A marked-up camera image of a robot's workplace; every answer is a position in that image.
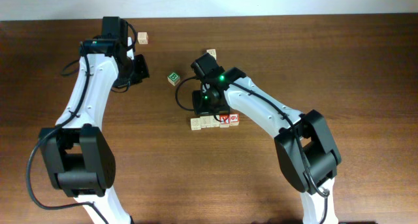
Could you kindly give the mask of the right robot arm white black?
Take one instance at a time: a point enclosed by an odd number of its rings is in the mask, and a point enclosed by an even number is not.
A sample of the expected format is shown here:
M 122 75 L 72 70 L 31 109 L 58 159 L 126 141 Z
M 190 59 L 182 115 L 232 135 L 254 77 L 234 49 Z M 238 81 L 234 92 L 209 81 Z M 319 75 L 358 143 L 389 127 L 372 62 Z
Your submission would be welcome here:
M 258 88 L 243 71 L 224 70 L 210 54 L 191 64 L 202 88 L 192 94 L 198 116 L 225 116 L 234 109 L 273 139 L 281 173 L 300 193 L 303 223 L 338 223 L 333 186 L 342 157 L 325 118 L 292 109 Z

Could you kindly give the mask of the wooden block blue side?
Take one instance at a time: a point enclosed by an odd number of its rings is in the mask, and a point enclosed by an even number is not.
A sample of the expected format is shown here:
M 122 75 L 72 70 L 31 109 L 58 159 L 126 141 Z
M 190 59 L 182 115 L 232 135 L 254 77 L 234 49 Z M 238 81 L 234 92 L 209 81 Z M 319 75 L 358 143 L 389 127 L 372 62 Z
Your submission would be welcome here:
M 201 130 L 201 119 L 200 118 L 191 118 L 190 119 L 190 126 L 192 131 Z

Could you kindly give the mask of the red Y wooden block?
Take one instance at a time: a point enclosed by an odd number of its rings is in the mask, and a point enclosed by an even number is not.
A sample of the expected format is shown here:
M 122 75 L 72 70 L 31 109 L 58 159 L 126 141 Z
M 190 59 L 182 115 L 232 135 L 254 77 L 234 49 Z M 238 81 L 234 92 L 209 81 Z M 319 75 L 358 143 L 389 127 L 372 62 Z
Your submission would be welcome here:
M 220 115 L 219 116 L 219 126 L 221 128 L 230 127 L 230 116 L 229 115 Z

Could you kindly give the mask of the wooden block number four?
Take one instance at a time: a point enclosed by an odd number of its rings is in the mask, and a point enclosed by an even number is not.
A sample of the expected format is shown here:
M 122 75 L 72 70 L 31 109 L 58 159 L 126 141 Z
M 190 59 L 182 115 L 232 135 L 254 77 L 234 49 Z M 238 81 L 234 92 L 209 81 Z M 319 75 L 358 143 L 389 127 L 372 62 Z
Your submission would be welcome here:
M 220 122 L 213 116 L 210 117 L 210 124 L 211 124 L 211 127 L 219 127 L 220 126 Z

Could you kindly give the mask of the blue bird picture block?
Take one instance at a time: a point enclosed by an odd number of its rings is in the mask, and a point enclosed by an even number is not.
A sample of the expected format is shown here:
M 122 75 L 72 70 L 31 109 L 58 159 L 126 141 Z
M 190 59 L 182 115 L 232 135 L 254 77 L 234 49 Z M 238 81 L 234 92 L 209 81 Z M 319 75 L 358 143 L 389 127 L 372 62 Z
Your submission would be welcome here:
M 229 119 L 230 119 L 230 126 L 238 126 L 240 123 L 239 114 L 230 114 Z

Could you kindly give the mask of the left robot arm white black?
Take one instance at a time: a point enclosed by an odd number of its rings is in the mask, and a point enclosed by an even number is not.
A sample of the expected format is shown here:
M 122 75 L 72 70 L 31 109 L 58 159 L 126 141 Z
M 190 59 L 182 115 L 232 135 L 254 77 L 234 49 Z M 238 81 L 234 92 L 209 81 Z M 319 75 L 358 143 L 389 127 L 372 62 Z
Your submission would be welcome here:
M 80 43 L 71 98 L 54 127 L 40 130 L 40 151 L 54 189 L 82 206 L 94 223 L 132 223 L 114 189 L 116 160 L 102 133 L 110 92 L 126 92 L 149 77 L 144 56 L 135 54 L 134 27 L 117 16 L 102 19 L 101 34 Z

